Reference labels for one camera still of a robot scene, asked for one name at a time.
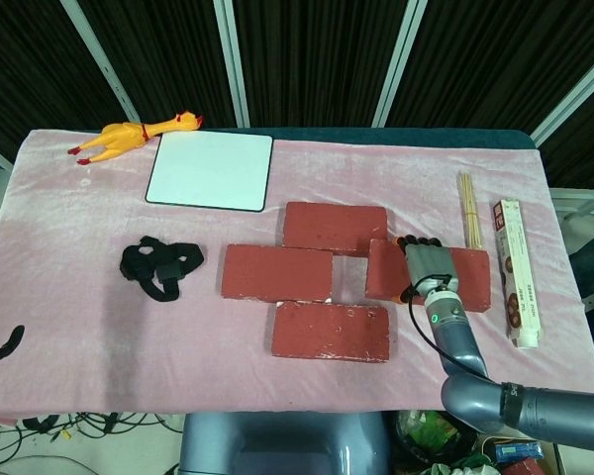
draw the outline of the wooden skewer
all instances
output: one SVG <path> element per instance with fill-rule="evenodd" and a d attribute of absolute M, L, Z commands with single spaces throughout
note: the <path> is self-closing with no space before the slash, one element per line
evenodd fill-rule
<path fill-rule="evenodd" d="M 479 216 L 477 215 L 475 192 L 473 191 L 471 176 L 468 173 L 459 174 L 459 189 L 464 209 L 466 246 L 471 249 L 481 249 L 482 235 L 479 230 Z"/>

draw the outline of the pink blanket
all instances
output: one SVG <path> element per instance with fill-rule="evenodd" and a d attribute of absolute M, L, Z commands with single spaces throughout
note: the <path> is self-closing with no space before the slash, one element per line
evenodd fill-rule
<path fill-rule="evenodd" d="M 294 200 L 384 206 L 390 234 L 464 246 L 456 187 L 464 170 L 491 256 L 492 308 L 469 316 L 492 378 L 594 392 L 594 349 L 538 152 L 277 141 L 256 214 L 148 204 L 157 140 L 79 166 L 66 151 L 89 138 L 33 131 L 20 149 L 0 214 L 0 344 L 16 324 L 26 333 L 0 362 L 0 417 L 440 408 L 445 373 L 405 308 L 385 304 L 387 363 L 283 359 L 270 355 L 273 305 L 223 299 L 219 286 L 227 244 L 280 244 L 282 210 Z M 524 209 L 539 349 L 506 337 L 490 211 L 503 197 Z M 143 235 L 203 248 L 206 262 L 181 281 L 176 302 L 150 299 L 119 272 L 124 247 Z M 335 258 L 336 302 L 368 302 L 365 269 L 364 258 Z"/>

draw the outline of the rubber chicken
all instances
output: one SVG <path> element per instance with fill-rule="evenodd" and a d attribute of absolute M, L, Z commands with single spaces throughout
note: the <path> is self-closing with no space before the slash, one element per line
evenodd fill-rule
<path fill-rule="evenodd" d="M 177 114 L 171 121 L 159 124 L 110 124 L 103 128 L 101 134 L 90 142 L 71 148 L 68 153 L 77 155 L 85 148 L 103 145 L 106 149 L 98 155 L 77 160 L 80 165 L 87 165 L 95 161 L 109 160 L 115 156 L 145 145 L 149 139 L 158 134 L 171 131 L 197 131 L 202 125 L 202 116 L 196 117 L 191 112 Z"/>

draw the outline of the white board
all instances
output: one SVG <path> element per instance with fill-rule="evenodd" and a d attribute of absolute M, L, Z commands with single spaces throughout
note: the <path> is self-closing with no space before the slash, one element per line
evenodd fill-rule
<path fill-rule="evenodd" d="M 168 205 L 261 211 L 272 138 L 222 132 L 163 134 L 146 200 Z"/>

